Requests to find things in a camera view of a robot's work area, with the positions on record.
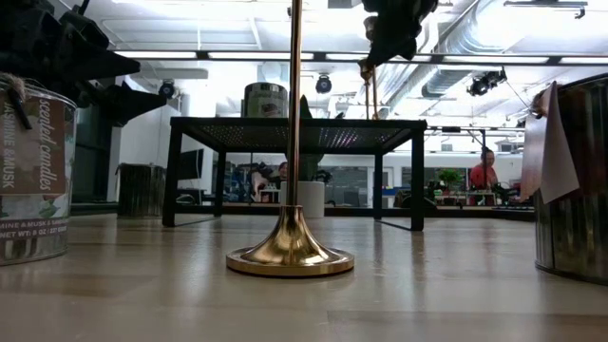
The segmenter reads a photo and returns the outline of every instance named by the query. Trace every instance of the green plant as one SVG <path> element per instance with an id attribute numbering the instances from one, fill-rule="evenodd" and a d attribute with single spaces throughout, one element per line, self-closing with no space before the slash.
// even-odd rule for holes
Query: green plant
<path id="1" fill-rule="evenodd" d="M 441 170 L 441 172 L 439 172 L 438 178 L 440 181 L 443 181 L 446 184 L 447 190 L 451 190 L 451 184 L 463 180 L 463 176 L 454 169 Z"/>

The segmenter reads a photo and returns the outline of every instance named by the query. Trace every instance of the black table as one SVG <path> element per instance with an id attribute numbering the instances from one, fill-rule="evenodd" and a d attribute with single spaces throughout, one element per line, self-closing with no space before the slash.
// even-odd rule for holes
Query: black table
<path id="1" fill-rule="evenodd" d="M 382 218 L 382 158 L 401 144 L 412 140 L 411 151 L 411 228 L 424 228 L 424 133 L 426 121 L 368 121 L 304 119 L 300 125 L 301 154 L 373 155 L 373 208 L 375 219 Z M 224 212 L 223 191 L 226 153 L 286 153 L 289 135 L 287 119 L 259 118 L 171 118 L 171 138 L 164 191 L 162 224 L 175 226 L 176 212 L 184 211 L 176 204 L 181 137 L 190 138 L 218 152 L 216 198 L 212 212 Z M 205 213 L 199 208 L 197 213 Z"/>

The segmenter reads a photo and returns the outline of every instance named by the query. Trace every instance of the metal canister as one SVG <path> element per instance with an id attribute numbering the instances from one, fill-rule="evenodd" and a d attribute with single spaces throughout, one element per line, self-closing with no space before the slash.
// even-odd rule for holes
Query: metal canister
<path id="1" fill-rule="evenodd" d="M 76 142 L 75 103 L 26 85 L 16 104 L 12 87 L 0 81 L 0 265 L 66 252 Z"/>
<path id="2" fill-rule="evenodd" d="M 271 83 L 247 85 L 243 105 L 242 115 L 246 118 L 287 118 L 289 114 L 287 90 Z"/>
<path id="3" fill-rule="evenodd" d="M 564 85 L 558 99 L 580 188 L 548 204 L 537 194 L 536 263 L 608 285 L 608 74 Z"/>
<path id="4" fill-rule="evenodd" d="M 119 166 L 119 173 L 118 217 L 161 217 L 166 170 L 156 165 L 123 163 Z"/>

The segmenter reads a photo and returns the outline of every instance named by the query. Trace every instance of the table leg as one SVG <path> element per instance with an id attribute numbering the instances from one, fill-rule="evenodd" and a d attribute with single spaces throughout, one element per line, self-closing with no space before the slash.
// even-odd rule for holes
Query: table leg
<path id="1" fill-rule="evenodd" d="M 218 152 L 218 174 L 216 175 L 216 205 L 213 215 L 221 217 L 224 203 L 224 174 L 226 173 L 226 152 Z"/>
<path id="2" fill-rule="evenodd" d="M 382 154 L 375 155 L 373 164 L 373 218 L 382 219 Z"/>
<path id="3" fill-rule="evenodd" d="M 411 140 L 411 230 L 425 228 L 425 135 L 416 132 Z"/>
<path id="4" fill-rule="evenodd" d="M 167 158 L 167 176 L 164 183 L 164 201 L 162 203 L 162 225 L 175 227 L 175 200 L 178 194 L 178 168 L 181 155 L 181 130 L 171 127 L 169 156 Z"/>

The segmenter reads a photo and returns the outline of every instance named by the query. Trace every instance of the pipe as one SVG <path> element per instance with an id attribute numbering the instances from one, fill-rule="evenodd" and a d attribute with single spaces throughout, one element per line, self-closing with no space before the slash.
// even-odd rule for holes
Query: pipe
<path id="1" fill-rule="evenodd" d="M 302 51 L 302 0 L 292 0 L 292 45 L 289 64 L 289 142 L 287 145 L 288 206 L 297 205 L 297 169 L 300 163 L 300 64 Z"/>

